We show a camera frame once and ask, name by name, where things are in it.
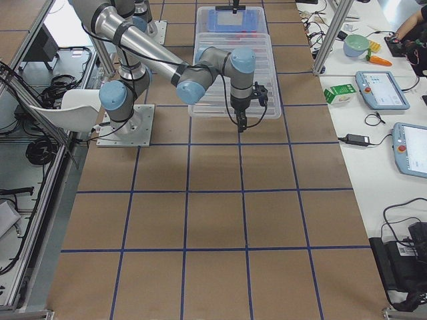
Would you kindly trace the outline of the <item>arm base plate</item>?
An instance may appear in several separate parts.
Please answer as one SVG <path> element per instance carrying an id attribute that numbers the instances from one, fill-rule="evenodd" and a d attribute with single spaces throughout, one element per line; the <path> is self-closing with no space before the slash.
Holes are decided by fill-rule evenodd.
<path id="1" fill-rule="evenodd" d="M 151 21 L 147 24 L 147 34 L 160 45 L 165 43 L 167 21 Z"/>
<path id="2" fill-rule="evenodd" d="M 106 111 L 103 112 L 102 123 L 96 145 L 98 147 L 149 147 L 151 130 L 155 113 L 155 105 L 134 105 L 132 118 L 118 131 L 121 124 L 111 121 Z"/>

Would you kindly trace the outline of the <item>person's forearm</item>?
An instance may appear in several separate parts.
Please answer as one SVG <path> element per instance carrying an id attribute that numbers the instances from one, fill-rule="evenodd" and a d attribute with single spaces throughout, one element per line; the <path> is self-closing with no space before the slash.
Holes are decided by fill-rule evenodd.
<path id="1" fill-rule="evenodd" d="M 413 28 L 426 22 L 426 6 L 412 14 L 395 32 L 397 40 L 402 40 Z"/>

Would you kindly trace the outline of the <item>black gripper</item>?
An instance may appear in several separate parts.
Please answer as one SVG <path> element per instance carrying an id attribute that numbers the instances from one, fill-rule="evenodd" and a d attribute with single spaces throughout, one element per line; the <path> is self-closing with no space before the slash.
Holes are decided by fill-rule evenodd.
<path id="1" fill-rule="evenodd" d="M 239 0 L 233 0 L 229 5 L 216 5 L 215 10 L 233 10 L 233 14 L 238 13 L 238 10 L 245 10 L 245 5 L 240 5 Z"/>
<path id="2" fill-rule="evenodd" d="M 252 100 L 258 100 L 260 106 L 264 107 L 264 112 L 256 123 L 248 125 L 246 109 L 250 106 Z M 256 81 L 248 97 L 237 98 L 234 95 L 230 95 L 230 103 L 236 115 L 238 133 L 243 133 L 246 127 L 256 127 L 262 122 L 268 109 L 268 90 L 263 85 L 259 85 Z"/>

